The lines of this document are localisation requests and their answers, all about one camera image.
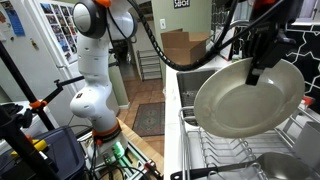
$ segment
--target sign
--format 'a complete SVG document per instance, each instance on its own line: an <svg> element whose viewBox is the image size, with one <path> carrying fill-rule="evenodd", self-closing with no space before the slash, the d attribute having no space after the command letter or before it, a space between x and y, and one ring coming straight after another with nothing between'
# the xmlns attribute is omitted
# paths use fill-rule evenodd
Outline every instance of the sign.
<svg viewBox="0 0 320 180"><path fill-rule="evenodd" d="M173 6L175 9L189 7L190 0L173 0Z"/></svg>

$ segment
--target dish rack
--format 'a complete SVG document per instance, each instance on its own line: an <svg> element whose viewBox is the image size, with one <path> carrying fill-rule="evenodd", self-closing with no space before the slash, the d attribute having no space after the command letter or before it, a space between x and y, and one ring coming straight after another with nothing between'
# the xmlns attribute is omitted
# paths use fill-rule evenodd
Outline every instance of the dish rack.
<svg viewBox="0 0 320 180"><path fill-rule="evenodd" d="M184 111L193 110L193 106L183 107L179 111L182 149L182 174L184 180L190 180L190 169L223 166L228 164L255 160L266 152L280 152L294 156L292 151L295 138L288 133L290 128L296 128L298 133L303 128L298 115L308 118L307 121L320 122L304 109L299 107L285 123L273 130L248 138L224 139L214 136L200 127L186 129L186 122L195 120L195 116L184 117ZM200 179L268 179L260 164L253 163L249 167L229 172L210 172ZM315 171L308 179L320 179Z"/></svg>

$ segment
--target stainless steel sink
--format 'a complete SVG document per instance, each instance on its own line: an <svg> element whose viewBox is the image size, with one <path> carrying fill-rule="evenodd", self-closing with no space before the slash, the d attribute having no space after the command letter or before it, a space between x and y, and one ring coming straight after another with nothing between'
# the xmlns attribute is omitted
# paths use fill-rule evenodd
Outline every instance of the stainless steel sink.
<svg viewBox="0 0 320 180"><path fill-rule="evenodd" d="M178 72L178 86L181 99L181 106L193 106L196 95L203 83L212 76L217 69L204 69L190 72ZM184 111L184 117L194 116L193 110ZM188 121L189 124L197 126L195 120Z"/></svg>

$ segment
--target white countertop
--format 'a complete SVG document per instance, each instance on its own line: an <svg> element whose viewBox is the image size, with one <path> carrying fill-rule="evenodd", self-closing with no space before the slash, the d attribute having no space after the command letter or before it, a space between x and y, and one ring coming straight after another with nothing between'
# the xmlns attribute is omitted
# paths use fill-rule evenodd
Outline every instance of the white countertop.
<svg viewBox="0 0 320 180"><path fill-rule="evenodd" d="M216 58L204 67L223 67L228 62L222 58ZM165 110L165 146L164 146L164 179L170 179L170 175L174 172L181 171L181 146L180 146L180 126L179 126L179 110L181 108L178 82L176 73L178 71L169 67L166 69L166 110ZM186 129L196 129L186 124Z"/></svg>

